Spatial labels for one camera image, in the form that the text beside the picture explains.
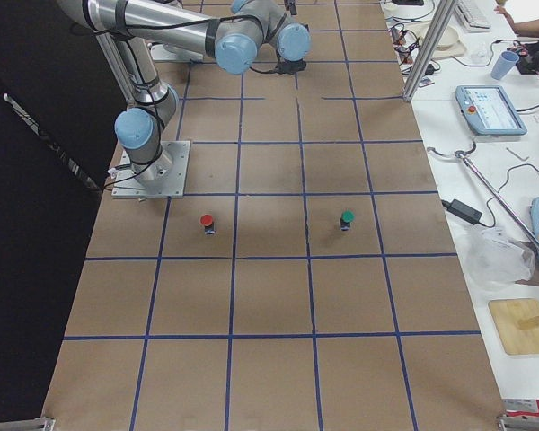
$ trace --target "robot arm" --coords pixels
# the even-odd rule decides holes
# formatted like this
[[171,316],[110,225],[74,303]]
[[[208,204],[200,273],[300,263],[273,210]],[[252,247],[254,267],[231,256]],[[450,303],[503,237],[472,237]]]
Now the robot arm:
[[308,30],[272,0],[234,0],[234,16],[224,18],[154,0],[57,2],[73,21],[96,32],[128,104],[135,107],[122,112],[114,126],[133,172],[118,182],[127,181],[120,189],[137,191],[132,198],[180,197],[183,189],[171,191],[168,184],[173,171],[185,178],[173,166],[188,161],[186,156],[175,160],[172,147],[176,143],[161,142],[178,96],[160,80],[144,40],[208,55],[231,74],[244,73],[263,43],[288,61],[302,59],[311,45]]
[[307,54],[310,37],[271,0],[234,0],[235,17],[215,18],[153,0],[58,0],[74,21],[95,31],[112,31],[206,54],[231,74],[242,74],[269,43],[286,60]]

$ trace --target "plastic bag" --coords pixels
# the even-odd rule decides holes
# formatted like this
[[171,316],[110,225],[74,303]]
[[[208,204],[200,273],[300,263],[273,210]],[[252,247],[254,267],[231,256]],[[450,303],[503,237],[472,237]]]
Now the plastic bag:
[[502,227],[481,229],[475,226],[469,236],[471,248],[465,263],[476,280],[509,283],[533,276],[534,253],[509,239]]

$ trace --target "green object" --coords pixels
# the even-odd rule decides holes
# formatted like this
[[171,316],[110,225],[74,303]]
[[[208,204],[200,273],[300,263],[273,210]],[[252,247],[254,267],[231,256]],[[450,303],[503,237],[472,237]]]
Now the green object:
[[355,216],[353,215],[351,211],[344,211],[343,214],[341,215],[341,220],[343,220],[345,223],[353,222],[354,218]]

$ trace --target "white table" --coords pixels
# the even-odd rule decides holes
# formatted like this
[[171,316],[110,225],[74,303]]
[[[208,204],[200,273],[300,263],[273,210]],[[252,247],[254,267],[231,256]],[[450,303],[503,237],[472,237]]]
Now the white table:
[[[489,50],[490,43],[497,39],[514,39],[515,35],[505,19],[493,12],[493,0],[480,0],[480,9],[491,23],[491,32],[468,33],[452,18],[461,36],[463,44],[468,48],[462,61],[472,64],[471,54],[483,43]],[[415,17],[430,10],[430,2],[421,7],[400,6],[395,13],[401,17]],[[465,67],[453,59],[440,60],[442,70],[431,76],[434,84],[417,90],[412,107],[426,147],[434,146],[441,153],[452,154],[457,149],[468,149],[471,145],[471,132],[464,121],[455,101],[457,85],[494,85],[500,84],[507,92],[517,109],[528,108],[539,103],[539,78],[536,75],[520,75],[514,68],[501,81],[495,81],[489,75],[492,65],[499,53],[509,46],[500,43],[493,46],[494,57],[487,67]],[[533,114],[523,115],[528,133],[518,141],[488,142],[478,144],[477,151],[471,156],[475,165],[495,186],[500,186],[506,178],[507,169],[521,163],[534,164],[539,169],[539,110]],[[521,157],[529,157],[526,162],[517,159],[507,151],[513,150]],[[490,198],[489,192],[462,163],[444,162],[429,154],[429,163],[442,199],[451,201],[456,198],[483,212],[482,221],[490,224],[490,215],[485,202]],[[520,168],[511,172],[511,181],[501,194],[517,212],[520,218],[530,224],[529,206],[533,198],[539,196],[539,176],[530,168]],[[526,237],[505,214],[497,203],[491,204],[498,226],[506,228],[510,237],[524,241]],[[490,357],[493,373],[503,399],[539,400],[539,355],[509,356],[501,345],[488,302],[493,299],[535,298],[539,300],[539,287],[520,285],[484,286],[474,281],[464,264],[470,244],[467,241],[468,224],[447,213],[447,221],[454,238],[465,278],[469,288],[473,306],[482,330],[483,339]]]
[[539,18],[539,0],[510,0],[505,8],[515,22],[536,20]]

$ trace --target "person's hand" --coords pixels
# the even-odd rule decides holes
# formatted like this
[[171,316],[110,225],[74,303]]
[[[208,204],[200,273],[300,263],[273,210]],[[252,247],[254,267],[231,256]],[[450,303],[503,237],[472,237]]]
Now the person's hand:
[[511,29],[513,29],[513,31],[516,31],[513,17],[511,16],[509,12],[507,12],[507,9],[505,9],[503,6],[496,6],[495,12],[497,12],[499,15],[503,15],[505,19],[507,20],[507,22],[509,23],[509,26],[511,27]]

